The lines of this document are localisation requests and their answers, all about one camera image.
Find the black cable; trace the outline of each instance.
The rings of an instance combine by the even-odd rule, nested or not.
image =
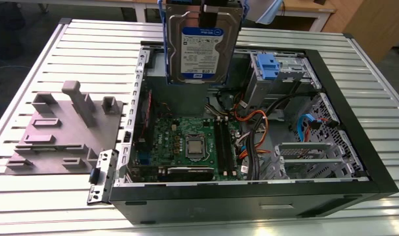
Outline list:
[[[284,103],[284,101],[286,101],[286,100],[289,100],[294,97],[298,97],[298,96],[316,96],[317,94],[318,94],[318,92],[312,91],[312,92],[298,92],[298,93],[284,95],[266,108],[265,116],[268,117],[268,115]],[[252,175],[252,180],[258,179],[258,157],[257,157],[257,152],[256,152],[256,148],[254,148],[254,133],[256,133],[256,130],[258,128],[261,120],[262,119],[258,119],[254,122],[254,126],[250,129],[250,132],[249,132],[249,135],[248,135],[248,141],[245,143],[245,148],[246,148],[246,152],[248,152],[248,160],[250,160],[250,163],[253,163],[253,167],[252,167],[253,173],[250,174]]]
[[[282,7],[281,7],[280,15],[285,16],[285,3],[284,3],[284,0],[282,0],[281,4],[282,4]]]
[[[228,113],[229,115],[229,117],[232,117],[232,115],[230,115],[230,111],[232,111],[232,109],[226,109],[225,107],[224,107],[224,104],[222,104],[222,102],[221,102],[221,100],[220,100],[220,98],[221,98],[221,92],[224,92],[224,91],[238,91],[240,89],[238,88],[222,88],[222,89],[220,89],[218,91],[217,91],[217,93],[214,94],[214,98],[216,98],[216,100],[217,100],[217,104],[218,104],[218,106],[220,106],[220,108],[221,108],[221,110],[225,112],[225,113]]]

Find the motherboard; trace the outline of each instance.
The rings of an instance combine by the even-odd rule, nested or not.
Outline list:
[[[180,178],[237,180],[232,143],[238,123],[206,118],[158,118],[150,151],[137,151],[140,178],[164,181],[164,175]]]

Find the table surface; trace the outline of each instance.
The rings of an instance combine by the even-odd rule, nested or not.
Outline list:
[[[130,1],[140,3],[157,3],[157,0],[114,0],[114,1]],[[310,12],[329,12],[336,11],[334,5],[325,1],[324,5],[313,3],[313,0],[284,0],[285,11],[310,11]]]
[[[69,99],[61,83],[78,80],[92,100],[130,100],[141,40],[161,41],[158,24],[72,20],[57,26],[0,120],[0,173],[29,123],[36,92]],[[399,187],[399,97],[354,42],[333,33],[241,29],[237,45],[318,50]],[[113,206],[85,205],[86,180],[88,175],[0,176],[0,234],[399,235],[399,193],[325,218],[133,227]]]

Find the wooden desk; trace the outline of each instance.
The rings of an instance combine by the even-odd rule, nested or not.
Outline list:
[[[137,22],[145,22],[145,10],[157,9],[157,0],[0,0],[13,2],[38,3],[42,12],[46,11],[42,4],[86,5],[86,6],[110,6],[133,8]],[[324,5],[313,3],[313,0],[284,0],[285,11],[280,7],[277,15],[292,17],[313,18],[309,31],[320,32],[328,20],[330,13],[336,11],[334,6],[326,0]]]
[[[314,18],[309,28],[313,32],[321,31],[329,15],[336,11],[334,5],[328,0],[324,5],[313,3],[313,0],[284,0],[284,4],[285,12],[280,6],[277,15]],[[157,9],[157,0],[136,0],[134,5],[137,22],[145,22],[145,9]]]

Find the wooden cabinet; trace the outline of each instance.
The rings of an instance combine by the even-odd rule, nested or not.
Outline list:
[[[336,7],[322,32],[350,33],[373,62],[399,41],[399,0],[329,0]]]

